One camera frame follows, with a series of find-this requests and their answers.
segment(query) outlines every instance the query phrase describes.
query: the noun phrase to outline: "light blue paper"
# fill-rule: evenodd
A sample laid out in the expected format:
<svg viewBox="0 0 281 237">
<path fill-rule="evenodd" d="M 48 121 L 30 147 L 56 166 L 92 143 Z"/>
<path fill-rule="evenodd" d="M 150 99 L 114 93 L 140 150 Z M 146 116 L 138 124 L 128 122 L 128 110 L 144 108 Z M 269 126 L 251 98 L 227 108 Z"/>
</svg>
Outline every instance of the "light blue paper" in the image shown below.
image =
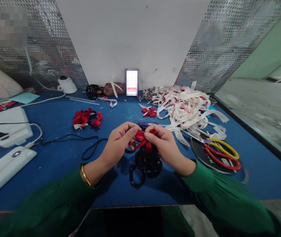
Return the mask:
<svg viewBox="0 0 281 237">
<path fill-rule="evenodd" d="M 32 101 L 36 100 L 37 98 L 39 98 L 39 95 L 25 92 L 25 93 L 21 93 L 21 94 L 18 94 L 16 96 L 10 98 L 10 100 L 20 102 L 22 104 L 28 104 L 28 103 L 31 103 Z"/>
</svg>

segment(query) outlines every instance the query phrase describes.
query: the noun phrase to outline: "white power bank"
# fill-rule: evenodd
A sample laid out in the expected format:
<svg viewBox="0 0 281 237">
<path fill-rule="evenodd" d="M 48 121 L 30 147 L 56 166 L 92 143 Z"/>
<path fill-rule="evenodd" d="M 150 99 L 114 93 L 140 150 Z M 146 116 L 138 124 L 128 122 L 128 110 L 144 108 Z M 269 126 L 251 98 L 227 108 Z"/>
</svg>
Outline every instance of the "white power bank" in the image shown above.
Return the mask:
<svg viewBox="0 0 281 237">
<path fill-rule="evenodd" d="M 36 152 L 18 146 L 0 159 L 0 188 L 36 156 Z"/>
</svg>

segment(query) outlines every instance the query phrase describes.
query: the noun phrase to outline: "green sleeve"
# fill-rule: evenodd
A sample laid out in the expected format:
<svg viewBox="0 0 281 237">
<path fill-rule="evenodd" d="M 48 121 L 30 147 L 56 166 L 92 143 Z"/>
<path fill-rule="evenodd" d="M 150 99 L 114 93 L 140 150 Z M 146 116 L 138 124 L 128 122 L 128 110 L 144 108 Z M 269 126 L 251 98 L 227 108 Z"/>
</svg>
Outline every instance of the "green sleeve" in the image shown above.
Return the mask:
<svg viewBox="0 0 281 237">
<path fill-rule="evenodd" d="M 80 168 L 35 191 L 0 223 L 0 236 L 68 236 L 74 231 L 96 191 L 81 178 Z"/>
<path fill-rule="evenodd" d="M 281 221 L 241 183 L 196 164 L 194 173 L 181 179 L 219 236 L 281 236 Z"/>
</svg>

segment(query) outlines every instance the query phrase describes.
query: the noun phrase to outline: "white electric kettle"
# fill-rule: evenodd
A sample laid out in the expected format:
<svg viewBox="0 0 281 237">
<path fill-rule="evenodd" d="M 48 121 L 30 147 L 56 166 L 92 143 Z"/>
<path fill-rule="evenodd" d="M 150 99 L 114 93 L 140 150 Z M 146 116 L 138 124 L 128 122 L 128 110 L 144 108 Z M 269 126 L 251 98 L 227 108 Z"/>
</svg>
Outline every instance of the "white electric kettle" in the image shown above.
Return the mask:
<svg viewBox="0 0 281 237">
<path fill-rule="evenodd" d="M 63 91 L 66 94 L 72 94 L 75 93 L 78 89 L 76 85 L 73 83 L 70 77 L 61 76 L 58 79 L 59 86 L 57 87 L 57 90 Z"/>
</svg>

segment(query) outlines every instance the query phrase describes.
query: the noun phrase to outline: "mesh partition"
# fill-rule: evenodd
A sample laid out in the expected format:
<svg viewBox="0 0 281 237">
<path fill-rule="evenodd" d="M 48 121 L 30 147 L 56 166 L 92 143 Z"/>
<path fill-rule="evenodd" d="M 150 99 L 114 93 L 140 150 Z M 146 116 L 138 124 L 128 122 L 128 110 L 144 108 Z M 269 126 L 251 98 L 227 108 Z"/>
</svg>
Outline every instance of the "mesh partition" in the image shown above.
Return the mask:
<svg viewBox="0 0 281 237">
<path fill-rule="evenodd" d="M 212 0 L 175 84 L 217 92 L 280 18 L 280 0 Z"/>
<path fill-rule="evenodd" d="M 86 76 L 54 0 L 0 0 L 0 6 L 27 7 L 28 50 L 34 77 L 44 85 L 56 86 L 57 79 L 65 75 L 70 76 L 76 86 L 87 86 Z M 29 76 L 24 47 L 0 47 L 0 69 L 22 85 L 35 85 Z"/>
</svg>

